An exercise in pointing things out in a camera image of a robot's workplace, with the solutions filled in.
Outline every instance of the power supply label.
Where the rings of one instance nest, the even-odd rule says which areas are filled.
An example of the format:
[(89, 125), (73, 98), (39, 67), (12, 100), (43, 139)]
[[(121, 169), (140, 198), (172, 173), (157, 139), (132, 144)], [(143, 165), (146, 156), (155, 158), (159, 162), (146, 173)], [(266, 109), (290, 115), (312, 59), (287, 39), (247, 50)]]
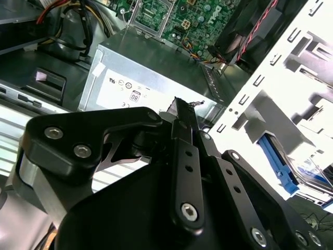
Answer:
[(166, 111), (173, 99), (108, 69), (96, 103), (108, 109), (144, 106), (158, 113)]

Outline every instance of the blue plastic latch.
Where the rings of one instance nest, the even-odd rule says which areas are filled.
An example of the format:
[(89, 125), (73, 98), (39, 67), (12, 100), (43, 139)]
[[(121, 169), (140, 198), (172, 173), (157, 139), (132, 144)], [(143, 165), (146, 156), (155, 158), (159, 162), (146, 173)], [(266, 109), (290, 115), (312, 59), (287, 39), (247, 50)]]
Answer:
[(263, 149), (277, 178), (281, 181), (281, 185), (291, 196), (294, 196), (299, 190), (299, 188), (292, 182), (292, 179), (289, 176), (291, 171), (288, 165), (282, 164), (279, 157), (276, 155), (272, 145), (269, 143), (268, 139), (266, 138), (266, 135), (261, 137), (261, 139), (258, 141), (258, 144)]

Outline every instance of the green circuit board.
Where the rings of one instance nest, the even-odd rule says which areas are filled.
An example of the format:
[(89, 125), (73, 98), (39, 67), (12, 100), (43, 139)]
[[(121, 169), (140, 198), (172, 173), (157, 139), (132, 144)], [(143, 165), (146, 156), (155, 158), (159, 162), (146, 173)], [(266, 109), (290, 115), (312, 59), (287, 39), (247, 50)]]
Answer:
[[(182, 47), (188, 38), (193, 51), (204, 60), (211, 59), (207, 51), (229, 22), (241, 0), (176, 0), (164, 28), (162, 39)], [(116, 11), (130, 8), (131, 0), (120, 0)], [(160, 0), (141, 0), (135, 20), (154, 31), (161, 28), (168, 6)]]

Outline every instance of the metal arm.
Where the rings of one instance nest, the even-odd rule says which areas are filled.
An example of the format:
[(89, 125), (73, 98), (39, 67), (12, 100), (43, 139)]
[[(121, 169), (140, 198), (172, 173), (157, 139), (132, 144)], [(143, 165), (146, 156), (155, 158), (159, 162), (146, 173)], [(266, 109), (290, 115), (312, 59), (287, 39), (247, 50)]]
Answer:
[[(172, 122), (129, 108), (28, 123), (14, 188), (51, 216), (55, 249), (326, 249), (237, 152), (219, 153), (193, 107), (176, 98), (168, 112)], [(92, 194), (95, 171), (142, 156), (149, 165)]]

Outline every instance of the motherboard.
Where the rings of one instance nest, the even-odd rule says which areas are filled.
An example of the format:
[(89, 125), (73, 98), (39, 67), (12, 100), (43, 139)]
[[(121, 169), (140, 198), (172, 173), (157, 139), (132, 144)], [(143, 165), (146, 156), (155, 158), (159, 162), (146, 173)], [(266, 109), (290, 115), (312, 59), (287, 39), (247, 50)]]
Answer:
[(119, 0), (116, 11), (125, 12), (131, 24), (143, 32), (162, 31), (159, 39), (179, 47), (186, 39), (197, 56), (210, 60), (207, 48), (217, 41), (241, 0), (168, 0), (172, 7), (166, 0), (133, 1)]

